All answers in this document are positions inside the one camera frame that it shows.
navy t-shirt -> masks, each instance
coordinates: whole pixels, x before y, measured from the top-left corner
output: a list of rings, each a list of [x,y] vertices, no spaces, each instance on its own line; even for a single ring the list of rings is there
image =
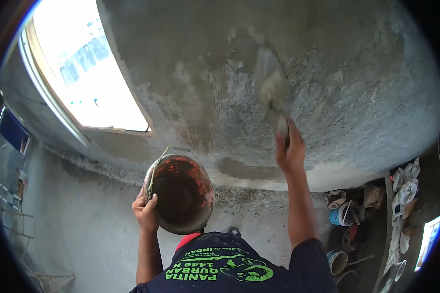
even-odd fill
[[[317,239],[295,247],[289,269],[260,257],[242,238],[211,232],[179,248],[171,266],[133,293],[337,292]]]

trowel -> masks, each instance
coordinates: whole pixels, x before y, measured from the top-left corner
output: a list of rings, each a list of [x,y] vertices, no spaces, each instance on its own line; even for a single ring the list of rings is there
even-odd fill
[[[254,91],[260,104],[278,118],[277,130],[285,138],[285,149],[290,146],[288,123],[283,114],[288,85],[275,54],[268,48],[259,48],[254,72]]]

bucket handle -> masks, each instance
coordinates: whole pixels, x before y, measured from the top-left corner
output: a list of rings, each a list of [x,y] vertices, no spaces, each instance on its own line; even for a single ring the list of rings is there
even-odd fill
[[[174,145],[172,145],[172,144],[168,145],[168,146],[166,147],[165,151],[164,151],[164,152],[158,157],[158,159],[155,161],[155,164],[153,165],[153,170],[152,170],[152,173],[151,173],[151,176],[150,176],[150,185],[149,185],[148,188],[147,188],[147,195],[148,195],[148,197],[147,197],[147,202],[148,202],[149,200],[151,200],[152,197],[153,197],[152,188],[153,188],[153,177],[155,176],[155,170],[156,170],[156,168],[158,167],[158,165],[159,165],[159,163],[160,163],[160,161],[161,161],[161,158],[163,158],[163,156],[166,154],[166,152],[167,152],[169,149],[181,150],[181,151],[187,151],[187,152],[190,152],[195,158],[197,158],[197,157],[196,157],[196,156],[190,151],[189,148],[178,147],[178,146],[174,146]]]

person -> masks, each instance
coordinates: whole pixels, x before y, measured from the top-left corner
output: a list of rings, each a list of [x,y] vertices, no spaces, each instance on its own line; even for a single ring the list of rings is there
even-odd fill
[[[288,270],[262,258],[240,234],[210,232],[187,235],[163,270],[158,224],[153,209],[158,196],[144,205],[139,195],[132,208],[140,225],[137,286],[147,292],[337,292],[328,260],[318,240],[316,214],[304,170],[305,142],[287,118],[290,145],[277,132],[277,164],[288,185],[288,235],[292,254]]]

hand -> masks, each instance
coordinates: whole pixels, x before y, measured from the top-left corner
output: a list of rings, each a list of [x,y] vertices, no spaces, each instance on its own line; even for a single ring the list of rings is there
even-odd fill
[[[153,198],[148,201],[145,206],[145,198],[140,191],[139,195],[132,204],[132,209],[134,210],[135,218],[140,226],[141,232],[153,233],[158,231],[158,223],[155,219],[155,213],[153,209],[157,205],[158,195],[153,194]]]
[[[290,117],[286,117],[290,146],[285,150],[285,138],[277,131],[275,133],[275,160],[286,176],[304,171],[305,141],[297,126]]]

